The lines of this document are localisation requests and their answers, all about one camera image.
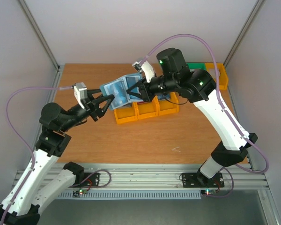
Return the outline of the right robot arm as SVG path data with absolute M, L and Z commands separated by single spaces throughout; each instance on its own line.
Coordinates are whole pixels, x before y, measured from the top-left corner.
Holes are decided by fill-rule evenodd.
M 144 73 L 145 78 L 128 88 L 127 93 L 150 102 L 158 94 L 176 92 L 205 115 L 221 138 L 196 174 L 197 182 L 205 187 L 213 182 L 215 174 L 223 167 L 242 162 L 248 154 L 248 148 L 258 137 L 241 127 L 217 92 L 212 76 L 202 69 L 191 71 L 179 49 L 165 49 L 156 57 L 162 68 L 162 76 L 156 76 L 148 62 L 135 62 L 133 67 Z

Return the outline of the teal leather card holder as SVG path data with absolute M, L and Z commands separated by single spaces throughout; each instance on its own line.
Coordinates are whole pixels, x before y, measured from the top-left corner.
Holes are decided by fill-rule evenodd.
M 104 96 L 114 95 L 114 100 L 112 101 L 109 108 L 115 110 L 117 108 L 123 107 L 127 104 L 140 101 L 128 101 L 127 99 L 127 81 L 140 81 L 142 75 L 139 73 L 124 75 L 112 82 L 108 82 L 100 86 L 100 90 Z

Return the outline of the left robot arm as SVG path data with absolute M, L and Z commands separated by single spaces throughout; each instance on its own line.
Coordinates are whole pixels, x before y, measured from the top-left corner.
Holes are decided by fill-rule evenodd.
M 99 172 L 85 174 L 84 168 L 74 162 L 64 165 L 61 172 L 44 188 L 40 185 L 52 166 L 68 146 L 71 136 L 66 132 L 87 121 L 103 117 L 114 100 L 113 95 L 104 96 L 99 89 L 82 90 L 73 87 L 78 104 L 64 110 L 57 103 L 47 103 L 39 119 L 42 132 L 35 147 L 31 149 L 31 160 L 22 176 L 0 203 L 0 224 L 36 225 L 44 209 L 65 189 L 98 185 L 95 179 Z

